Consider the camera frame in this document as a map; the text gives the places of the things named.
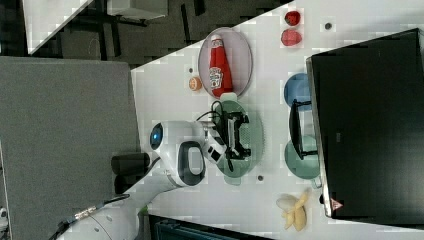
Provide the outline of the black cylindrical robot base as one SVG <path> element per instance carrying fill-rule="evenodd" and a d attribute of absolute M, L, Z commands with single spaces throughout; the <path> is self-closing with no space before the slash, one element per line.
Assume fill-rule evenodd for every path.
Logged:
<path fill-rule="evenodd" d="M 114 189 L 116 194 L 123 194 L 137 181 L 143 178 L 149 168 L 150 157 L 147 153 L 132 153 L 113 156 L 111 167 L 116 175 Z"/>

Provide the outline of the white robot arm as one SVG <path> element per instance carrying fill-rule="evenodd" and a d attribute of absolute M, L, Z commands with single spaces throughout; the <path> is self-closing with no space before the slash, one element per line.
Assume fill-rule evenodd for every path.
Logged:
<path fill-rule="evenodd" d="M 163 192 L 201 183 L 207 162 L 230 178 L 247 171 L 253 151 L 245 137 L 251 122 L 242 112 L 214 111 L 210 121 L 156 124 L 149 143 L 157 158 L 146 174 L 122 195 L 62 221 L 49 240 L 135 240 L 141 209 Z"/>

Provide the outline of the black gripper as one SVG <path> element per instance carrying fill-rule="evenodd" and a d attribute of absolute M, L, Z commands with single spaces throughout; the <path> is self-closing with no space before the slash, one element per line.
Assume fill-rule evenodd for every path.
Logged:
<path fill-rule="evenodd" d="M 249 117 L 242 112 L 223 112 L 221 137 L 227 146 L 225 154 L 228 160 L 244 160 L 251 155 L 251 150 L 240 143 L 240 127 L 248 123 Z"/>

